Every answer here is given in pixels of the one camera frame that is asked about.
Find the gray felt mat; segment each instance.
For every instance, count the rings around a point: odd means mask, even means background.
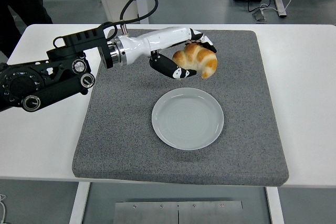
[[[148,30],[130,30],[136,37]],[[153,70],[148,58],[101,67],[73,159],[77,177],[216,185],[280,186],[288,179],[257,38],[252,31],[204,32],[217,49],[218,68],[177,81]],[[167,57],[184,45],[165,49]],[[151,113],[170,90],[191,87],[222,106],[219,138],[196,151],[163,143]]]

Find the black pants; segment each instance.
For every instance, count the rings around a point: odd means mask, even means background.
[[[43,7],[43,0],[0,0],[0,50],[9,58],[21,34],[8,6],[20,16],[27,26],[52,24],[53,22]]]

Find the ceramic plate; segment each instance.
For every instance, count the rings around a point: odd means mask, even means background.
[[[210,94],[180,88],[164,94],[152,111],[159,138],[180,150],[197,150],[213,143],[224,125],[223,110]]]

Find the white desk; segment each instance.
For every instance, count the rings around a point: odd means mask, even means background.
[[[47,59],[55,37],[97,25],[32,25],[9,64]],[[157,29],[171,25],[128,25]],[[336,27],[331,25],[185,25],[194,29],[253,30],[289,169],[284,186],[336,187]],[[93,74],[100,57],[87,51]],[[76,178],[72,158],[90,96],[77,94],[35,113],[0,114],[0,178],[114,181]]]

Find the metal plate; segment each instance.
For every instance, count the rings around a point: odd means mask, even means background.
[[[176,202],[117,202],[113,224],[177,224]]]
[[[243,224],[241,201],[118,202],[113,224]]]
[[[179,224],[243,224],[241,201],[195,201],[179,203]]]

